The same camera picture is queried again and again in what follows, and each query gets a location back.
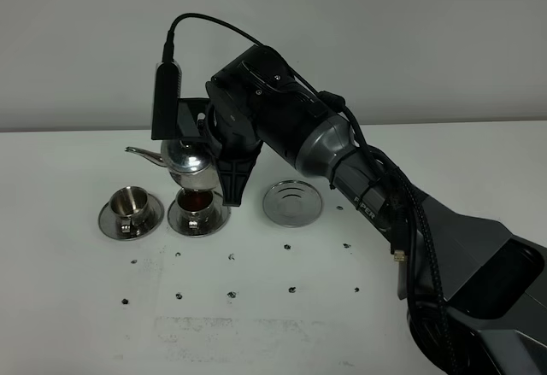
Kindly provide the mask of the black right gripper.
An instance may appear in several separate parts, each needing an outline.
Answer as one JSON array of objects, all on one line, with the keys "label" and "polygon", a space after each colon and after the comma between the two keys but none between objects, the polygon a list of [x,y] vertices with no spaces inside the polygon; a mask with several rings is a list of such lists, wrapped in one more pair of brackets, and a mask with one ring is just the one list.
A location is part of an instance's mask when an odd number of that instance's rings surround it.
[{"label": "black right gripper", "polygon": [[204,116],[198,139],[213,157],[225,206],[241,205],[264,144],[292,166],[341,160],[342,98],[306,89],[272,48],[251,46],[205,87],[205,98],[179,102]]}]

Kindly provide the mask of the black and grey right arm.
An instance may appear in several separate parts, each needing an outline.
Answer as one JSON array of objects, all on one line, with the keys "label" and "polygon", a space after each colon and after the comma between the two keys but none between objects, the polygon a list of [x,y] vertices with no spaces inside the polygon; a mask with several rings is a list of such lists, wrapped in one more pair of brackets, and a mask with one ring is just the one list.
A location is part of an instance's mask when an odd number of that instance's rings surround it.
[{"label": "black and grey right arm", "polygon": [[328,181],[388,241],[421,352],[449,374],[546,371],[546,249],[495,220],[459,214],[414,186],[368,144],[345,100],[309,89],[281,55],[253,46],[176,98],[182,138],[212,154],[227,202],[240,204],[263,145]]}]

